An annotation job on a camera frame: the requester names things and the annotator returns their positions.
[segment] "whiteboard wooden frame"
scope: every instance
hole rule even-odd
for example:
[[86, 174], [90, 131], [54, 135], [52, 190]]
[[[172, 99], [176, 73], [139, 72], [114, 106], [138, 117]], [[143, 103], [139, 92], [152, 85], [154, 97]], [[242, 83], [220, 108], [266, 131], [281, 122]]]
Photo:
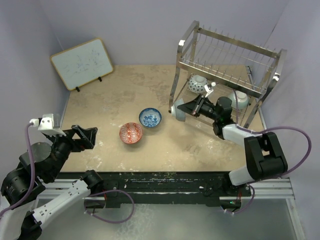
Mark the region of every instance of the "whiteboard wooden frame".
[[[102, 44], [103, 49], [104, 49], [104, 51], [105, 51], [105, 54], [106, 54], [106, 56], [107, 56], [107, 58], [108, 58], [108, 60], [109, 60], [109, 62], [110, 62], [110, 65], [111, 65], [111, 71], [110, 71], [110, 72], [107, 72], [106, 74], [103, 74], [103, 75], [99, 76], [99, 77], [103, 77], [103, 76], [105, 76], [105, 75], [108, 75], [108, 74], [112, 73], [112, 72], [114, 71], [114, 66], [112, 65], [112, 63], [111, 63], [111, 61], [110, 61], [110, 57], [109, 57], [109, 55], [108, 55], [107, 49], [106, 49], [106, 47], [105, 47], [105, 45], [104, 45], [104, 42], [102, 41], [102, 39], [101, 39], [100, 37], [97, 37], [97, 38], [92, 39], [92, 40], [90, 40], [90, 41], [86, 41], [86, 42], [84, 42], [84, 43], [81, 43], [81, 44], [79, 44], [79, 45], [77, 45], [77, 46], [74, 46], [74, 47], [71, 47], [71, 48], [69, 48], [69, 49], [66, 49], [66, 50], [64, 50], [64, 51], [58, 52], [58, 53], [56, 53], [56, 54], [54, 54], [54, 55], [52, 55], [52, 56], [50, 57], [50, 61], [51, 61], [52, 65], [54, 66], [56, 72], [59, 74], [59, 77], [60, 77], [61, 80], [63, 81], [65, 87], [66, 87], [69, 91], [75, 90], [76, 87], [75, 87], [75, 88], [72, 88], [72, 89], [68, 88], [68, 86], [67, 86], [65, 80], [63, 79], [63, 77], [61, 76], [59, 70], [56, 68], [56, 65], [55, 65], [55, 63], [53, 62], [52, 58], [55, 57], [55, 56], [57, 56], [57, 55], [60, 55], [60, 54], [62, 54], [62, 53], [65, 53], [65, 52], [67, 52], [67, 51], [70, 51], [70, 50], [72, 50], [72, 49], [75, 49], [75, 48], [77, 48], [77, 47], [80, 47], [80, 46], [82, 46], [82, 45], [85, 45], [85, 44], [88, 44], [88, 43], [90, 43], [90, 42], [93, 42], [93, 41], [95, 41], [95, 40], [100, 40], [100, 41], [101, 41], [101, 44]], [[81, 84], [81, 85], [79, 85], [79, 86], [77, 86], [77, 87], [81, 87], [81, 86], [86, 85], [86, 84], [88, 84], [88, 83], [90, 83], [90, 82], [92, 82], [92, 81], [94, 81], [94, 80], [97, 80], [97, 79], [98, 79], [98, 77], [97, 77], [97, 78], [94, 78], [94, 79], [91, 79], [91, 80], [88, 80], [88, 82], [83, 83], [83, 84]]]

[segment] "black metal bar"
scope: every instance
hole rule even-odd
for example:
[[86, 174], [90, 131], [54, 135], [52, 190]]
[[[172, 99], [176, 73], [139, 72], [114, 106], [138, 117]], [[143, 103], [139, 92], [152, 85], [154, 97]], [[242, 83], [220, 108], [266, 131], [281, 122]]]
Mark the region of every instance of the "black metal bar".
[[[220, 206], [219, 197], [251, 195], [245, 186], [228, 183], [227, 171], [215, 172], [97, 172], [106, 190], [128, 192], [137, 204], [204, 204]], [[84, 172], [61, 172], [57, 179], [79, 179]], [[107, 194], [106, 207], [119, 208], [130, 200], [121, 193]]]

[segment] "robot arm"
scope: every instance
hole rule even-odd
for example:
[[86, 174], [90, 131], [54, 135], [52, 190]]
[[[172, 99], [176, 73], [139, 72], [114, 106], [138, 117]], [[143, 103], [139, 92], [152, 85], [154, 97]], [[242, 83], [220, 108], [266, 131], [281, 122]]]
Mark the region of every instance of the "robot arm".
[[[38, 142], [31, 146], [36, 175], [34, 187], [24, 202], [1, 216], [0, 240], [35, 240], [41, 235], [42, 229], [76, 200], [102, 190], [102, 178], [94, 170], [87, 171], [66, 193], [36, 208], [37, 196], [46, 189], [39, 178], [44, 183], [54, 182], [71, 152], [93, 149], [96, 142], [96, 127], [83, 129], [73, 125], [71, 129], [62, 131], [57, 120], [55, 115], [45, 114], [42, 118], [30, 121], [52, 145]], [[31, 181], [29, 154], [22, 154], [19, 160], [17, 168], [3, 180], [0, 211], [17, 203], [28, 191]]]
[[204, 115], [214, 120], [213, 132], [216, 136], [244, 148], [246, 165], [229, 173], [229, 180], [233, 186], [285, 173], [288, 164], [277, 135], [273, 132], [254, 134], [239, 129], [231, 118], [231, 103], [229, 98], [222, 96], [214, 105], [209, 101], [208, 94], [200, 94], [193, 101], [174, 105], [171, 112], [174, 112], [177, 120], [182, 121], [185, 117], [181, 116], [185, 113], [194, 117]]

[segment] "cable connector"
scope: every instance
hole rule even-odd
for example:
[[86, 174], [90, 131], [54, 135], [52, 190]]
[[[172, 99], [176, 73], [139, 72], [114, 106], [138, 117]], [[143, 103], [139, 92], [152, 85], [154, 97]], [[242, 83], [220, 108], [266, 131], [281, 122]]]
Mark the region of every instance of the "cable connector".
[[29, 123], [33, 124], [32, 127], [37, 128], [39, 127], [39, 118], [33, 118]]
[[39, 121], [38, 130], [45, 135], [55, 136], [62, 135], [66, 136], [66, 133], [60, 129], [60, 119], [56, 114], [44, 114]]

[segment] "white bowl with blue pattern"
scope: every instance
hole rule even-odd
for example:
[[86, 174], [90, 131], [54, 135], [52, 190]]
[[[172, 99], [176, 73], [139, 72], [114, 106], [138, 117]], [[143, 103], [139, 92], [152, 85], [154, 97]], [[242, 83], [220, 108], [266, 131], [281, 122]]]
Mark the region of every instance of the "white bowl with blue pattern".
[[161, 113], [152, 107], [143, 109], [139, 114], [140, 123], [146, 128], [154, 128], [161, 122]]
[[201, 94], [204, 93], [205, 90], [205, 85], [208, 84], [208, 81], [205, 77], [199, 76], [199, 75], [193, 75], [188, 84], [188, 89], [191, 92], [194, 92], [196, 94]]

